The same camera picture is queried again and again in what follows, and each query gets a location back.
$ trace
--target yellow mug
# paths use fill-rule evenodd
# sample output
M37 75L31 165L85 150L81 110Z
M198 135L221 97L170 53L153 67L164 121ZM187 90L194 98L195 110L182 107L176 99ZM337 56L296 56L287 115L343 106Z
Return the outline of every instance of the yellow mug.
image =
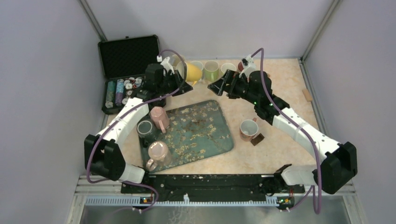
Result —
M202 70L199 69L197 66L186 62L187 65L187 82L194 82L192 85L195 85L198 80L202 78ZM184 66L182 62L179 62L176 66L176 69L179 71L181 77L184 78Z

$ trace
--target wooden tabletop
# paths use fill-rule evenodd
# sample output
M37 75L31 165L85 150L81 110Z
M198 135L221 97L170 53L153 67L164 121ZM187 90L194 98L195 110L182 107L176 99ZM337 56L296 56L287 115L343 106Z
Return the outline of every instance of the wooden tabletop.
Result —
M217 60L221 66L239 60ZM260 61L255 60L257 68ZM318 127L310 102L304 98L303 75L297 59L266 59L264 70L270 74L273 93L285 100L303 119L315 128ZM207 88L207 81L200 81L193 86L194 90L177 97L167 98L166 110L202 102L208 99L217 100L223 110L230 128L235 147L228 153L170 168L159 174L271 174L287 163L295 165L315 164L315 160L291 137L258 119L259 132L265 139L257 146L242 141L239 137L239 126L243 120L257 117L254 106L243 99L228 99L226 94L219 97ZM110 115L107 124L115 118ZM125 161L129 164L144 167L139 149L139 140L134 129L121 148Z

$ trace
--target pink mug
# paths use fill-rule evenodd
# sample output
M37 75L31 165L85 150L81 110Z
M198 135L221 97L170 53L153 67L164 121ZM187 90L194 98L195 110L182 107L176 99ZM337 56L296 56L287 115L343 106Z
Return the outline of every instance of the pink mug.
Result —
M150 117L158 129L165 133L165 129L169 126L169 118L165 109L160 106L155 106L150 111Z

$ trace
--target mug handle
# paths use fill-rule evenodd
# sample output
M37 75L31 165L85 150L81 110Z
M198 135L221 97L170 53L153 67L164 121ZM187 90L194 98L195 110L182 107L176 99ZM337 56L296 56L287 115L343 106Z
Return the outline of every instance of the mug handle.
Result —
M159 123L159 125L160 125L160 128L161 128L161 131L162 131L162 133L165 133L165 132L166 132L166 130L165 130L165 127L163 126L163 123L162 123L162 121L161 121L161 120L159 120L159 121L158 121L158 123Z
M158 166L158 164L153 159L149 159L147 161L146 168L149 171L153 171L155 168L157 168L157 166Z

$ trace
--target green mug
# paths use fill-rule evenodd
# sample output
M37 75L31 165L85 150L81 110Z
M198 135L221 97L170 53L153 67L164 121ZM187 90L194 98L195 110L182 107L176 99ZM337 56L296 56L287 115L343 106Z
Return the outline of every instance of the green mug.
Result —
M205 79L214 82L219 76L219 63L216 61L207 61L204 66Z

